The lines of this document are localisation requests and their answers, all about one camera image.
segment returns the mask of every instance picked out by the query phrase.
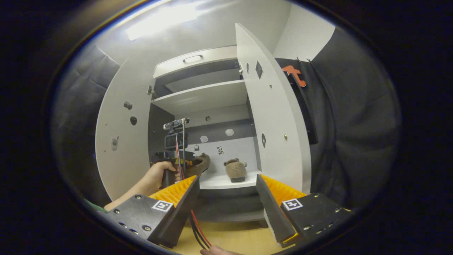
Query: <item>open cabinet door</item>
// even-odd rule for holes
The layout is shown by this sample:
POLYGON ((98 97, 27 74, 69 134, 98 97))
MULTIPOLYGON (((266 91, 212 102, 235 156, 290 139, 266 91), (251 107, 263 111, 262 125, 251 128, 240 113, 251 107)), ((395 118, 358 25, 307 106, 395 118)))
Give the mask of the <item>open cabinet door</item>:
POLYGON ((310 147, 291 85, 269 50, 239 23, 236 43, 255 122, 261 171, 309 194, 310 147))

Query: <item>wooden floor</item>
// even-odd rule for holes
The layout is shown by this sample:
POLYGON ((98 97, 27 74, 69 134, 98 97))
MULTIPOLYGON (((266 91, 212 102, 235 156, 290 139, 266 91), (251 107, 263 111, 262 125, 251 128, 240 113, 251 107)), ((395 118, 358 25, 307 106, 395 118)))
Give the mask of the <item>wooden floor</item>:
MULTIPOLYGON (((262 228, 256 221, 245 223, 212 223, 200 222, 206 238, 211 245, 218 245, 225 250, 231 250, 244 255, 270 255, 282 249, 278 246, 269 228, 262 228)), ((164 247, 183 255, 199 255, 201 247, 193 236, 188 223, 184 227, 173 249, 164 247)))

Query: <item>green sleeve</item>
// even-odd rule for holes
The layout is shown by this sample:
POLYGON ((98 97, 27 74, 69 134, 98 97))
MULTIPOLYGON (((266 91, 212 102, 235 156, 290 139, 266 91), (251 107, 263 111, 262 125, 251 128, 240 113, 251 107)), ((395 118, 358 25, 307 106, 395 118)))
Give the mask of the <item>green sleeve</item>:
POLYGON ((86 201, 89 205, 91 205, 91 207, 92 207, 94 210, 96 210, 96 211, 102 211, 102 212, 104 212, 104 213, 108 213, 108 211, 107 211, 106 209, 104 209, 104 208, 102 208, 102 207, 100 207, 100 206, 97 206, 97 205, 91 203, 90 201, 88 201, 88 200, 86 200, 86 199, 85 199, 85 201, 86 201))

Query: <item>light fixture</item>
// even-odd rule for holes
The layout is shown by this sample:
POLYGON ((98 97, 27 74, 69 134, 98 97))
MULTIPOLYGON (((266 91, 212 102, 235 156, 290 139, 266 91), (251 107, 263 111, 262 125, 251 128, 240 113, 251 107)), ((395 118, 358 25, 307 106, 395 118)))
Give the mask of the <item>light fixture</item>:
POLYGON ((126 29, 131 41, 146 35, 162 31, 170 26, 196 19, 202 11, 195 10, 200 2, 186 5, 162 7, 151 17, 126 29))

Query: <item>drawer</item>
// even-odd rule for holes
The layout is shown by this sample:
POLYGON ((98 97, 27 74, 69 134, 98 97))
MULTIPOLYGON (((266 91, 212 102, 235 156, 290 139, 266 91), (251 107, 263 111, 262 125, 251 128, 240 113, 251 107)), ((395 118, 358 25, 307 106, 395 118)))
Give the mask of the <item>drawer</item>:
POLYGON ((153 78, 157 79, 189 67, 237 58, 236 46, 204 49, 188 53, 156 65, 153 78))

